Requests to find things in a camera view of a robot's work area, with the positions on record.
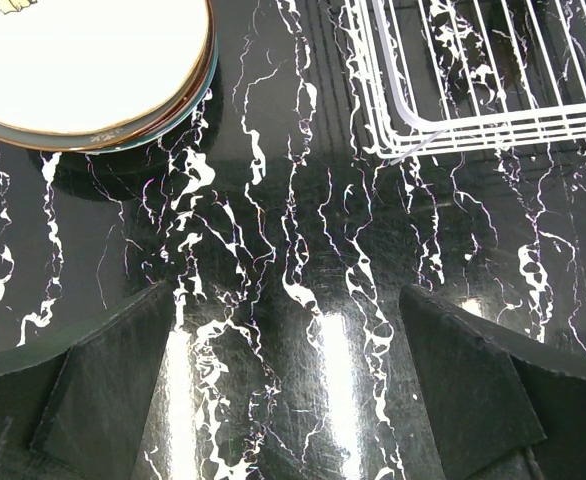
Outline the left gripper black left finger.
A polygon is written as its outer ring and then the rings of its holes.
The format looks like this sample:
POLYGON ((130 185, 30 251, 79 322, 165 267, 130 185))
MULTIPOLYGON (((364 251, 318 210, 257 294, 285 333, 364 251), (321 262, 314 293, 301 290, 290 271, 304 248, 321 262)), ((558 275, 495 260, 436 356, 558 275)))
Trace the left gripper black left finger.
POLYGON ((128 479, 173 314, 160 282, 0 352, 0 479, 128 479))

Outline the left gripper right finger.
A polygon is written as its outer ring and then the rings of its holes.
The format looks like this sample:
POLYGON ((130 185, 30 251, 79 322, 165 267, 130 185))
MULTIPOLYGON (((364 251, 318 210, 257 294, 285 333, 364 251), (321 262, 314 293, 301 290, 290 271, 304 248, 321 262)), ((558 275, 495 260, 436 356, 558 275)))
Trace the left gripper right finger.
POLYGON ((399 312, 447 479, 586 479, 586 357, 414 285, 399 312))

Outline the green plate with flower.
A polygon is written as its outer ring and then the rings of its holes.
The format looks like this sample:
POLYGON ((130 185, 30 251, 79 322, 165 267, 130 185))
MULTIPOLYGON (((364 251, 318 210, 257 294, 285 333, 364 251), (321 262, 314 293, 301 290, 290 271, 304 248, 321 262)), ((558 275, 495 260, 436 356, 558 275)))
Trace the green plate with flower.
POLYGON ((0 124, 85 134, 137 120, 189 82, 207 1, 0 1, 0 124))

